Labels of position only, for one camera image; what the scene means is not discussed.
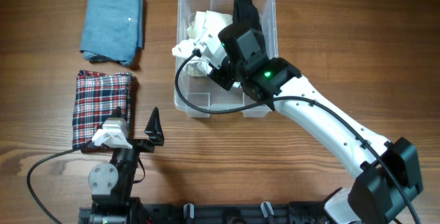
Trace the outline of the clear plastic storage bin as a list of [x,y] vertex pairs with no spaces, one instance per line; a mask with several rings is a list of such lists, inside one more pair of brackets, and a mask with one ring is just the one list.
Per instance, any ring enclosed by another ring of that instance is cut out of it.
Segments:
[[[265,37],[265,50],[270,58],[278,56],[276,24],[276,0],[252,0],[258,10],[260,24]],[[196,12],[206,10],[232,14],[234,0],[178,0],[177,42],[188,38],[187,28],[194,21]],[[240,88],[226,91],[207,76],[191,76],[188,63],[179,75],[179,89],[192,104],[211,111],[234,109],[253,104],[254,101]]]

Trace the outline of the black cloth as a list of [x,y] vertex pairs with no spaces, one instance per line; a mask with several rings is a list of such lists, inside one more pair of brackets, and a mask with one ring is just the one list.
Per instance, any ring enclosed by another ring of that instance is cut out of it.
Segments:
[[243,34],[249,29],[263,33],[259,11],[253,4],[253,0],[234,0],[232,20],[235,34]]

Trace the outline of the white printed shirt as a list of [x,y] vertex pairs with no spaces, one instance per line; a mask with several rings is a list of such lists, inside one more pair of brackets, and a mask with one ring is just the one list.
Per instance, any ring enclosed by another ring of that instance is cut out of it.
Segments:
[[[172,48],[174,57],[187,59],[195,48],[194,39],[182,40],[178,45]],[[183,69],[183,72],[193,77],[204,77],[212,71],[212,67],[208,64],[207,58],[195,56],[191,59]]]

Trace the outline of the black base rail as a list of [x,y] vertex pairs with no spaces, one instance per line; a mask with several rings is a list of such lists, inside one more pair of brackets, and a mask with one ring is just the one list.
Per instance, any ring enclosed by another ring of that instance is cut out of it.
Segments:
[[252,205],[145,204],[138,215],[81,208],[79,223],[332,223],[318,201]]

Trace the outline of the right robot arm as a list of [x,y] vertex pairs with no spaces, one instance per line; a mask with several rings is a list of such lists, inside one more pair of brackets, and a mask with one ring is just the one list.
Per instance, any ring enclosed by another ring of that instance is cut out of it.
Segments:
[[302,126],[354,178],[323,203],[334,223],[389,223],[423,190],[416,148],[405,138],[389,141],[328,101],[284,58],[270,58],[263,34],[241,23],[203,38],[210,78],[224,89],[239,83],[257,104]]

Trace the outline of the folded blue denim cloth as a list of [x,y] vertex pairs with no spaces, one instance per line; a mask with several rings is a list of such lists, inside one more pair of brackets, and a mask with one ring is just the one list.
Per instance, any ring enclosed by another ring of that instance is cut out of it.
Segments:
[[80,52],[89,62],[133,64],[143,48],[143,0],[87,0]]

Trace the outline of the cream cloth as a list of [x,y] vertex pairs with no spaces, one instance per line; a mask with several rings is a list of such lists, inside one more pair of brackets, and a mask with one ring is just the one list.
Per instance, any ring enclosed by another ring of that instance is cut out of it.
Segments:
[[228,25],[232,24],[232,15],[213,11],[197,11],[194,20],[189,23],[187,34],[189,38],[196,38],[206,28],[213,36]]

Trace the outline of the red plaid cloth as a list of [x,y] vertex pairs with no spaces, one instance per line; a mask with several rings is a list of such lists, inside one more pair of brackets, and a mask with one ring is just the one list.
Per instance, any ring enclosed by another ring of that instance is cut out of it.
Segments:
[[117,107],[122,109],[122,117],[127,125],[131,125],[132,85],[133,76],[129,72],[108,75],[97,71],[79,71],[72,120],[73,149],[81,149],[83,153],[109,149],[89,142]]

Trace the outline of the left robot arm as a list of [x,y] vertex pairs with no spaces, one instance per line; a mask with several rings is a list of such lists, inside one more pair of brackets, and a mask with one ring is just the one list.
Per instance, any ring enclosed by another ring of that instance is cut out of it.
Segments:
[[138,167],[143,164],[141,153],[153,153],[156,146],[164,145],[164,134],[160,124],[160,112],[154,108],[144,130],[146,139],[129,137],[129,128],[122,117],[122,109],[116,107],[91,138],[95,146],[105,145],[113,149],[111,160],[95,166],[88,177],[91,188],[91,208],[81,208],[79,223],[129,224],[152,223],[153,219],[140,198],[132,197]]

